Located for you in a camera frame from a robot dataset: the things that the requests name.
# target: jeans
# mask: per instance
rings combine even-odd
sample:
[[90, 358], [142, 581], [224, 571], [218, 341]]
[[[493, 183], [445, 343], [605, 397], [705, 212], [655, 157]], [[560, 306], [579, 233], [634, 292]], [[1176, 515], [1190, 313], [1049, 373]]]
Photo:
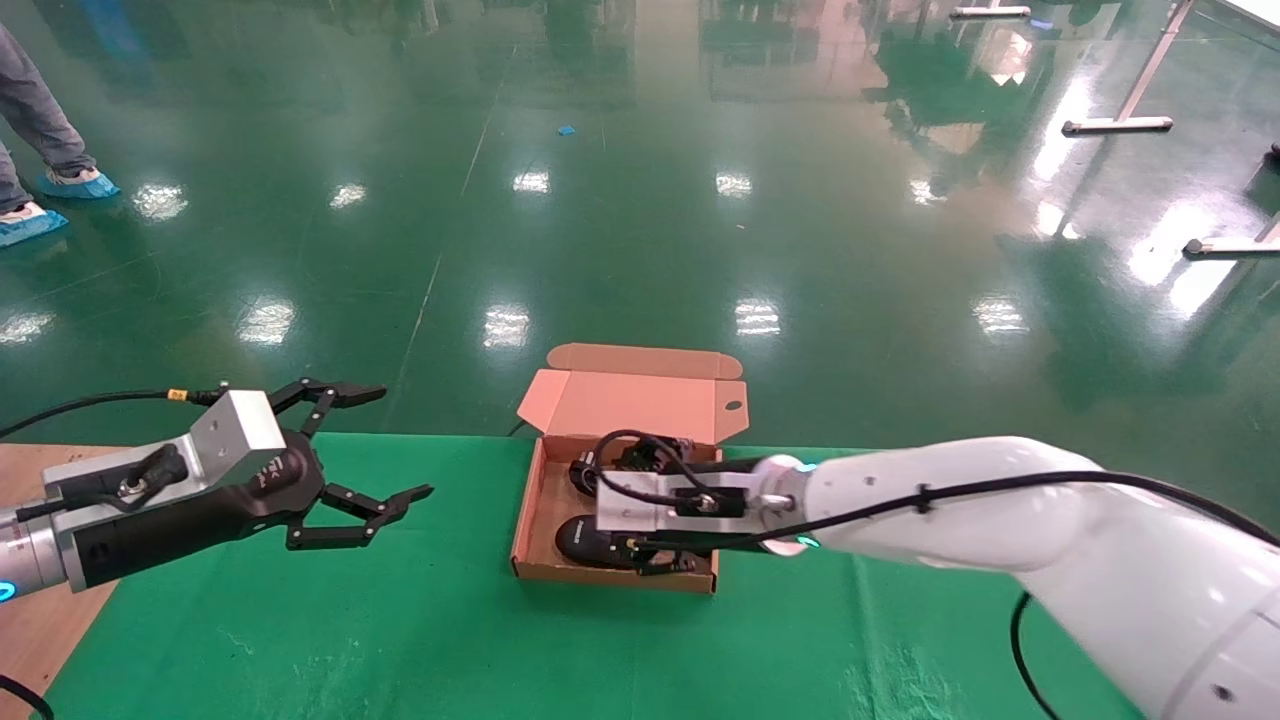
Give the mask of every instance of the jeans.
[[[0, 24], [0, 115], [18, 137], [32, 146], [55, 173], [74, 176], [97, 163], [84, 154], [84, 140], [67, 122], [58, 100], [9, 31]], [[0, 214], [31, 202], [18, 182], [18, 170], [0, 143]]]

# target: box flap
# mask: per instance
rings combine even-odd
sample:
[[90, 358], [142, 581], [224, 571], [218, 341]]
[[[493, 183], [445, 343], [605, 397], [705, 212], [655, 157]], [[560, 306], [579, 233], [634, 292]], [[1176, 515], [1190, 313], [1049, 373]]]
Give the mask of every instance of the box flap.
[[707, 350], [571, 342], [552, 348], [547, 354], [547, 364], [557, 370], [590, 370], [707, 380], [736, 380], [742, 377], [741, 363], [723, 352]]
[[742, 365], [719, 352], [562, 345], [517, 414], [549, 436], [634, 429], [716, 445], [749, 424]]

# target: green cloth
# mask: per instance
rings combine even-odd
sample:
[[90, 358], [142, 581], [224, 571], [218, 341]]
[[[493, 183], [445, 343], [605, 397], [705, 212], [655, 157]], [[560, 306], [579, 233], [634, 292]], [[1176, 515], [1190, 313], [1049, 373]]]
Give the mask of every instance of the green cloth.
[[[714, 597], [521, 582], [530, 441], [316, 446], [330, 482], [436, 492], [364, 550], [289, 553], [276, 528], [128, 578], [50, 691], [59, 720], [1041, 716], [1009, 578], [809, 551], [724, 553]], [[774, 452], [852, 451], [732, 450]], [[1138, 716], [1038, 607], [1024, 638], [1064, 719]]]

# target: black cable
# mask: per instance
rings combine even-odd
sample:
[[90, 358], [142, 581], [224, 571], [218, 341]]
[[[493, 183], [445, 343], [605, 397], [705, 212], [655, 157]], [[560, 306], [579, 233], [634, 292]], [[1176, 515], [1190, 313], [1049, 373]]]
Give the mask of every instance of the black cable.
[[960, 486], [952, 486], [948, 488], [938, 488], [938, 489], [931, 489], [928, 488], [928, 486], [922, 486], [920, 491], [911, 496], [887, 500], [884, 502], [869, 505], [859, 510], [841, 512], [838, 515], [832, 515], [829, 518], [823, 518], [820, 520], [797, 523], [795, 525], [788, 525], [786, 528], [778, 528], [776, 530], [769, 530], [764, 533], [755, 533], [753, 536], [739, 536], [724, 541], [705, 543], [705, 544], [639, 541], [636, 543], [636, 547], [639, 550], [678, 550], [685, 552], [710, 552], [713, 550], [748, 547], [767, 539], [776, 539], [782, 537], [810, 533], [813, 530], [820, 530], [835, 525], [844, 525], [845, 523], [865, 520], [868, 518], [882, 515], [884, 512], [893, 512], [896, 510], [915, 509], [916, 511], [928, 511], [932, 503], [938, 500], [951, 500], [956, 497], [986, 495], [989, 492], [1005, 492], [1021, 488], [1057, 486], [1064, 483], [1091, 483], [1091, 484], [1101, 483], [1101, 484], [1116, 484], [1116, 486], [1144, 489], [1147, 492], [1167, 497], [1183, 505], [1190, 506], [1211, 518], [1215, 518], [1228, 525], [1231, 525], [1233, 528], [1240, 530], [1242, 533], [1253, 536], [1254, 538], [1258, 538], [1266, 543], [1280, 547], [1280, 538], [1271, 534], [1270, 530], [1267, 530], [1258, 523], [1251, 520], [1249, 518], [1244, 516], [1240, 512], [1236, 512], [1235, 510], [1231, 510], [1225, 505], [1221, 505], [1219, 502], [1208, 500], [1207, 497], [1196, 495], [1194, 492], [1183, 489], [1176, 486], [1171, 486], [1161, 480], [1144, 478], [1142, 475], [1130, 475], [1128, 473], [1111, 473], [1107, 470], [1037, 473], [1032, 475], [1018, 475], [1014, 478], [1004, 478], [998, 480], [980, 480], [977, 483], [965, 483]]
[[41, 420], [47, 420], [54, 415], [61, 415], [63, 413], [70, 413], [72, 410], [79, 410], [82, 407], [91, 407], [93, 405], [101, 405], [104, 402], [116, 402], [122, 400], [168, 400], [170, 397], [170, 391], [166, 389], [129, 389], [124, 392], [104, 392], [101, 395], [90, 395], [79, 400], [73, 400], [70, 402], [64, 402], [56, 407], [50, 407], [42, 413], [36, 413], [26, 420], [18, 420], [17, 423], [0, 428], [0, 438], [10, 436], [23, 428], [35, 425]]
[[1014, 616], [1009, 620], [1009, 648], [1014, 652], [1014, 665], [1018, 665], [1018, 674], [1023, 678], [1023, 684], [1027, 685], [1027, 692], [1032, 693], [1036, 702], [1044, 711], [1044, 715], [1050, 720], [1062, 720], [1053, 707], [1050, 706], [1044, 696], [1039, 693], [1039, 688], [1036, 687], [1036, 680], [1032, 679], [1030, 670], [1027, 669], [1027, 660], [1023, 657], [1023, 614], [1027, 612], [1027, 606], [1032, 602], [1032, 593], [1023, 591], [1021, 597], [1018, 598], [1018, 605], [1014, 606]]
[[92, 505], [110, 505], [120, 512], [136, 512], [146, 506], [152, 497], [178, 482], [187, 479], [187, 462], [173, 443], [165, 443], [152, 450], [146, 457], [138, 461], [129, 471], [125, 483], [136, 486], [140, 480], [145, 489], [132, 500], [109, 493], [86, 493], [74, 497], [60, 497], [31, 507], [14, 510], [14, 519], [26, 523], [45, 515], [52, 515], [63, 510], [78, 510]]
[[40, 693], [18, 680], [14, 680], [8, 675], [0, 675], [0, 691], [4, 691], [29, 705], [32, 710], [40, 714], [42, 720], [54, 720], [54, 708], [45, 702], [45, 698], [40, 697]]
[[708, 486], [707, 483], [701, 482], [700, 479], [698, 479], [698, 474], [689, 469], [689, 465], [685, 464], [685, 461], [680, 457], [680, 454], [676, 452], [673, 447], [671, 447], [669, 445], [667, 445], [655, 436], [649, 433], [643, 433], [640, 430], [613, 430], [612, 433], [602, 437], [595, 443], [595, 450], [591, 452], [591, 466], [590, 466], [591, 473], [594, 473], [595, 477], [602, 483], [608, 486], [609, 489], [612, 489], [613, 492], [618, 495], [625, 495], [632, 500], [639, 500], [641, 502], [648, 502], [652, 505], [664, 505], [667, 507], [698, 507], [701, 502], [699, 497], [671, 497], [666, 495], [654, 495], [654, 493], [635, 491], [627, 486], [620, 486], [618, 483], [614, 483], [608, 477], [605, 477], [604, 469], [600, 468], [600, 457], [604, 455], [604, 447], [608, 446], [611, 442], [625, 437], [631, 437], [640, 439], [643, 442], [653, 443], [654, 446], [658, 447], [658, 450], [663, 455], [667, 456], [667, 460], [671, 460], [671, 464], [675, 465], [677, 470], [680, 470], [680, 474], [684, 475], [690, 484], [703, 491], [703, 493], [712, 496], [713, 498], [717, 497], [716, 489]]

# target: metal stand leg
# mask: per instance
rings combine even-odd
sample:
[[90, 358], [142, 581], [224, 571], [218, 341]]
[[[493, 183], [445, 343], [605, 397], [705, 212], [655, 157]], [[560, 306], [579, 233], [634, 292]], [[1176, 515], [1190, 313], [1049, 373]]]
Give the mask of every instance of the metal stand leg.
[[1280, 214], [1271, 218], [1267, 227], [1252, 240], [1247, 237], [1193, 240], [1187, 243], [1187, 247], [1183, 247], [1183, 252], [1190, 260], [1202, 260], [1215, 255], [1229, 255], [1231, 258], [1280, 255]]
[[951, 10], [951, 17], [955, 19], [991, 19], [991, 18], [1025, 18], [1032, 14], [1032, 9], [1027, 5], [1001, 5], [1000, 0], [991, 0], [991, 5], [986, 8], [956, 8]]
[[1196, 0], [1179, 0], [1178, 6], [1174, 8], [1174, 14], [1170, 15], [1169, 23], [1165, 26], [1164, 33], [1160, 36], [1160, 42], [1156, 42], [1156, 47], [1151, 50], [1151, 56], [1147, 58], [1147, 64], [1142, 67], [1142, 72], [1138, 74], [1138, 79], [1133, 83], [1133, 90], [1129, 91], [1129, 96], [1125, 97], [1124, 105], [1120, 106], [1120, 111], [1116, 113], [1115, 119], [1111, 120], [1068, 120], [1062, 126], [1062, 135], [1082, 135], [1082, 133], [1103, 133], [1103, 132], [1123, 132], [1123, 131], [1167, 131], [1174, 127], [1172, 118], [1133, 118], [1133, 111], [1138, 108], [1138, 101], [1142, 100], [1142, 94], [1146, 92], [1147, 86], [1151, 85], [1151, 78], [1156, 74], [1156, 68], [1160, 67], [1160, 61], [1165, 59], [1165, 53], [1169, 53], [1169, 46], [1174, 44], [1174, 37], [1178, 36], [1178, 31], [1183, 27], [1183, 20], [1192, 12], [1192, 5]]

